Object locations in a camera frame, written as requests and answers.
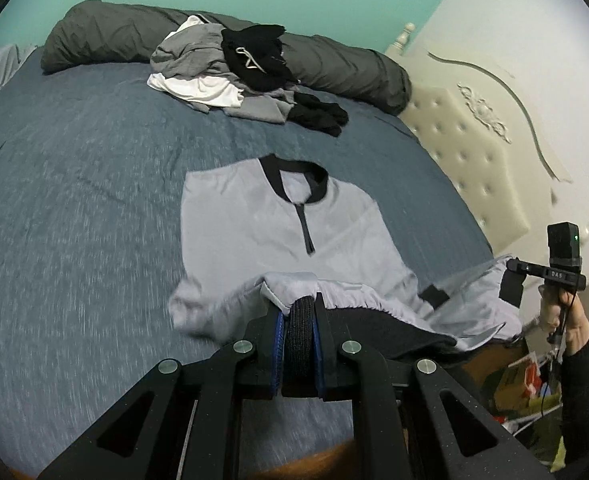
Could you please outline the person's right forearm black sleeve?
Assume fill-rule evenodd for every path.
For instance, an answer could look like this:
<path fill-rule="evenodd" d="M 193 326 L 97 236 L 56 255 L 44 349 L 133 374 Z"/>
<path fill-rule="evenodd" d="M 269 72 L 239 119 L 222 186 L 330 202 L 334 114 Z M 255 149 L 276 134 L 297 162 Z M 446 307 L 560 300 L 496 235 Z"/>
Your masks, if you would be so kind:
<path fill-rule="evenodd" d="M 589 480 L 589 340 L 578 352 L 564 355 L 560 367 L 561 435 L 565 466 L 556 479 Z"/>

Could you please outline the person's right hand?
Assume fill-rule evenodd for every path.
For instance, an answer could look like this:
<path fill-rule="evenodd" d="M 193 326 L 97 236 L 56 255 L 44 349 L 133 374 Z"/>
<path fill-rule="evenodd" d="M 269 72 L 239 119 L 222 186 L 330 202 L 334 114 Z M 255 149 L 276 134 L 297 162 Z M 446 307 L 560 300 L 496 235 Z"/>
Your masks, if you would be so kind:
<path fill-rule="evenodd" d="M 539 287 L 540 326 L 546 335 L 564 326 L 566 354 L 573 356 L 589 342 L 589 319 L 577 294 L 551 285 Z"/>

